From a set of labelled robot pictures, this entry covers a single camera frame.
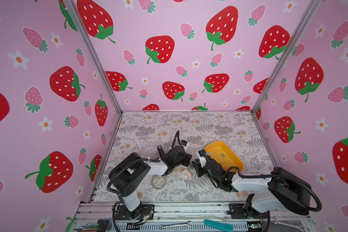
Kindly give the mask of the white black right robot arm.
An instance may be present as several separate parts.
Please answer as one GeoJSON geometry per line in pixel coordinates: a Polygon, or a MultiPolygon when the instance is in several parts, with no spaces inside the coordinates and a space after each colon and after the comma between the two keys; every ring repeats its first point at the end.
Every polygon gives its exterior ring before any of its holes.
{"type": "Polygon", "coordinates": [[[192,161],[198,177],[207,176],[215,188],[226,192],[259,191],[265,197],[251,197],[244,206],[259,213],[287,209],[295,214],[307,216],[309,212],[320,212],[322,203],[312,187],[281,167],[269,174],[244,175],[239,167],[224,170],[214,159],[202,156],[192,161]]]}

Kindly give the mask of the pink white stapler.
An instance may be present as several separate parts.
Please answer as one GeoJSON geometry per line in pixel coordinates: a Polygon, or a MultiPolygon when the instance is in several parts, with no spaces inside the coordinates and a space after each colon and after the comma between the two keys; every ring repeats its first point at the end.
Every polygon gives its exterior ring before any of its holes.
{"type": "Polygon", "coordinates": [[[185,176],[187,179],[191,179],[191,178],[192,178],[192,174],[191,174],[191,172],[190,172],[188,169],[183,169],[183,170],[182,170],[182,173],[184,174],[184,176],[185,176]]]}

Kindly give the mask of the yellow plastic tray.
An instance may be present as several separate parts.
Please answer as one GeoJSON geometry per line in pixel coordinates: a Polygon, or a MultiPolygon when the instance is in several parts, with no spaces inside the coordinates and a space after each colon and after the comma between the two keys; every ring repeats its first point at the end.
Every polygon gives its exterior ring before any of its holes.
{"type": "Polygon", "coordinates": [[[212,142],[205,147],[205,150],[225,171],[231,167],[238,167],[241,171],[244,170],[243,162],[224,142],[212,142]]]}

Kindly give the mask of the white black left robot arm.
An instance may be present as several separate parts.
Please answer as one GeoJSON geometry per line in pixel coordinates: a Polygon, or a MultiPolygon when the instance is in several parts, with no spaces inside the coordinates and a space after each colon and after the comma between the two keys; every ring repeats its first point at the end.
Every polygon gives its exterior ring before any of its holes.
{"type": "Polygon", "coordinates": [[[178,166],[189,166],[192,155],[187,153],[188,142],[180,139],[177,131],[170,150],[165,153],[161,146],[157,147],[158,159],[142,158],[131,153],[118,164],[108,175],[106,190],[115,194],[128,212],[141,209],[142,204],[136,189],[146,176],[167,176],[178,166]]]}

